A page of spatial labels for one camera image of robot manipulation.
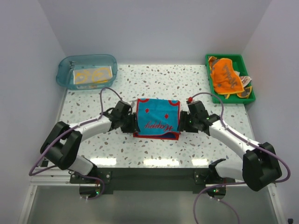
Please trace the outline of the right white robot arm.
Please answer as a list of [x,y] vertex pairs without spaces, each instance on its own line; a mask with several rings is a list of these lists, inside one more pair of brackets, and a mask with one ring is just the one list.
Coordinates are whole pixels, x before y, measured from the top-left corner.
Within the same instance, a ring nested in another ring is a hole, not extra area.
[[219,183],[224,178],[244,181],[253,191],[259,191],[282,176],[282,170],[273,146],[259,143],[243,136],[223,120],[222,115],[208,114],[201,101],[187,101],[188,111],[181,111],[178,130],[181,132],[203,132],[211,136],[234,153],[242,162],[231,163],[218,159],[209,164],[208,178]]

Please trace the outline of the red patterned towel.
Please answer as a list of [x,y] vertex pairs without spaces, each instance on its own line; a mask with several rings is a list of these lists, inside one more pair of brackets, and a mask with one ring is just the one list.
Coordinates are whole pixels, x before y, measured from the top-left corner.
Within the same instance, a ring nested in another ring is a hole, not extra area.
[[178,140],[180,101],[167,99],[142,98],[137,100],[136,138]]

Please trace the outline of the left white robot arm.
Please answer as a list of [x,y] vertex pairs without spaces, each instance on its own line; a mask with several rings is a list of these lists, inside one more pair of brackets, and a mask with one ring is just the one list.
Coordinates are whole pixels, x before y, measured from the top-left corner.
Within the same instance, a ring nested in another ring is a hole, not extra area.
[[95,135],[118,128],[123,133],[139,131],[136,113],[130,104],[122,100],[97,118],[75,124],[57,122],[41,147],[40,153],[61,170],[77,172],[86,183],[92,183],[97,178],[97,166],[78,155],[79,146],[81,142]]

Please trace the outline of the yellow grey patterned towel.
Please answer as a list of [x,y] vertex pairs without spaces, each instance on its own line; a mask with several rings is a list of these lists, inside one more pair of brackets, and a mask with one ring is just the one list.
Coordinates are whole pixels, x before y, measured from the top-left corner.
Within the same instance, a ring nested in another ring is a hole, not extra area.
[[112,77],[113,73],[110,66],[82,68],[73,71],[73,83],[75,85],[105,83]]

